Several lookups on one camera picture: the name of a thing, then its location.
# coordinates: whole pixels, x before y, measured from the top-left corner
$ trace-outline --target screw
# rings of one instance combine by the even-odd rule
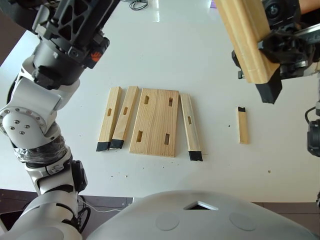
[[[280,14],[280,6],[277,3],[274,3],[267,7],[266,15],[270,19],[275,19]]]
[[[72,50],[70,51],[70,55],[71,55],[72,57],[78,57],[78,56],[79,56],[79,53],[78,53],[76,50],[72,49]]]

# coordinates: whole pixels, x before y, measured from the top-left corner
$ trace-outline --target small wooden stick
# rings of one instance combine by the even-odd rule
[[[239,143],[249,144],[246,108],[238,107],[236,112],[237,112],[236,116],[237,116],[237,122],[238,122],[238,132],[239,132]]]
[[[96,147],[97,152],[106,151],[110,148],[110,142],[116,127],[119,102],[121,97],[121,87],[110,89],[108,102],[105,109],[100,137]]]
[[[196,128],[191,98],[187,93],[180,94],[186,141],[191,161],[202,161],[202,153]]]
[[[116,123],[113,137],[111,140],[111,149],[122,149],[124,145],[130,125],[131,116],[134,110],[133,108],[136,103],[138,90],[139,89],[137,86],[129,86],[128,90],[126,91],[122,108],[120,111],[120,116]]]

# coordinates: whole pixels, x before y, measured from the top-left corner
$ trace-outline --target cable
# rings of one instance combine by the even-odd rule
[[[84,223],[83,225],[80,227],[79,229],[79,233],[82,233],[85,229],[85,227],[87,226],[88,224],[88,221],[89,221],[89,218],[90,218],[90,215],[91,215],[91,209],[89,207],[85,207],[83,208],[80,212],[79,212],[79,225],[81,225],[81,221],[80,221],[80,218],[82,217],[82,215],[84,214],[84,212],[86,212],[86,217],[85,217],[85,220],[84,220]]]
[[[119,210],[119,209],[112,209],[112,210],[108,210],[108,211],[100,211],[100,210],[95,209],[93,206],[91,206],[87,202],[83,201],[82,199],[78,199],[78,201],[84,203],[85,205],[87,205],[88,207],[90,207],[91,209],[95,210],[98,213],[111,213],[111,212],[121,212],[122,211],[122,210]]]
[[[307,110],[307,111],[305,112],[305,114],[304,114],[304,118],[305,118],[305,120],[306,120],[306,122],[307,122],[308,124],[310,123],[309,118],[308,118],[308,114],[309,114],[311,111],[315,110],[315,109],[316,109],[316,107],[314,106],[314,107],[310,108],[309,110]]]
[[[139,11],[148,7],[148,0],[121,0],[122,2],[130,3],[129,7],[134,11]]]

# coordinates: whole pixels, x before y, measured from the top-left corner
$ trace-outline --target wood grain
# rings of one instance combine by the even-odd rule
[[[249,133],[247,123],[247,112],[244,107],[238,107],[236,110],[237,122],[238,122],[238,136],[239,143],[249,144]]]
[[[188,151],[201,151],[190,95],[180,93]]]
[[[175,156],[179,92],[143,88],[130,153]]]
[[[129,86],[126,91],[124,101],[120,110],[120,115],[115,126],[112,139],[116,140],[126,140],[130,120],[133,113],[133,108],[135,106],[137,96],[138,96],[138,87]]]
[[[118,116],[118,108],[121,98],[121,87],[112,87],[110,89],[103,123],[101,126],[101,132],[99,142],[110,142],[115,131],[116,121]]]
[[[244,76],[249,83],[269,82],[279,67],[258,50],[258,42],[270,33],[260,0],[215,0],[233,44]]]

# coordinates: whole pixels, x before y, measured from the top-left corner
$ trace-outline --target wooden slat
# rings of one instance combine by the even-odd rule
[[[258,42],[270,33],[261,0],[215,0],[234,51],[249,83],[265,84],[279,67],[259,50]]]
[[[190,160],[202,161],[201,148],[190,95],[187,93],[180,93],[180,99]]]
[[[238,133],[239,143],[249,144],[249,133],[247,123],[247,112],[244,107],[238,107],[236,110],[237,122],[238,122]]]
[[[143,88],[130,153],[175,156],[179,92]]]
[[[97,151],[105,151],[110,147],[110,142],[115,131],[118,108],[121,98],[121,87],[112,87],[110,89],[100,137],[98,140]]]
[[[120,115],[118,121],[115,126],[115,130],[113,133],[111,148],[122,148],[123,141],[126,140],[130,120],[133,113],[133,108],[136,103],[137,95],[138,95],[138,87],[137,86],[129,86],[126,91],[124,101],[122,104],[122,108],[120,111]]]

